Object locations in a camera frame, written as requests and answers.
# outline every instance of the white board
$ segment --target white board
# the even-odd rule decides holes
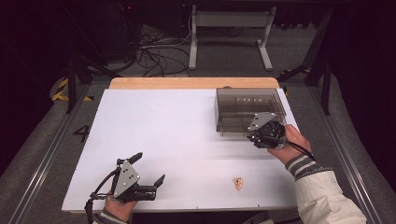
[[[286,121],[297,127],[284,92]],[[246,137],[216,132],[216,90],[106,90],[64,198],[63,211],[85,202],[116,168],[117,159],[143,152],[134,164],[139,185],[163,174],[154,202],[135,212],[255,210],[295,207],[294,180],[284,165]],[[236,190],[233,179],[244,185]],[[111,179],[102,187],[107,193]],[[94,201],[102,210],[104,201]]]

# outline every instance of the human hand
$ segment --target human hand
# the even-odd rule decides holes
[[[285,125],[285,130],[285,136],[288,141],[298,144],[311,152],[311,145],[309,144],[308,140],[306,140],[293,125]],[[268,148],[268,152],[277,157],[283,164],[286,164],[291,159],[302,154],[300,151],[288,144],[286,144],[281,149]]]
[[[137,202],[121,203],[112,196],[106,197],[105,209],[120,220],[127,222]]]

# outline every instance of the person's arm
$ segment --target person's arm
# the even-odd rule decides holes
[[[309,142],[292,125],[286,125],[286,137],[308,151]],[[356,204],[343,195],[331,168],[323,168],[293,147],[268,149],[285,164],[296,180],[296,197],[303,223],[366,223]]]
[[[106,197],[105,208],[96,215],[94,224],[125,224],[130,219],[137,202],[120,203],[112,196]]]

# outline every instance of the white jacket sleeve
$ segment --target white jacket sleeve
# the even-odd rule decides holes
[[[358,206],[343,195],[333,171],[298,179],[296,196],[304,224],[366,223],[366,217]]]

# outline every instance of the clear plastic box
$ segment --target clear plastic box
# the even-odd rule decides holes
[[[215,101],[216,132],[248,133],[255,114],[275,113],[285,125],[285,110],[276,89],[223,88],[217,89]]]

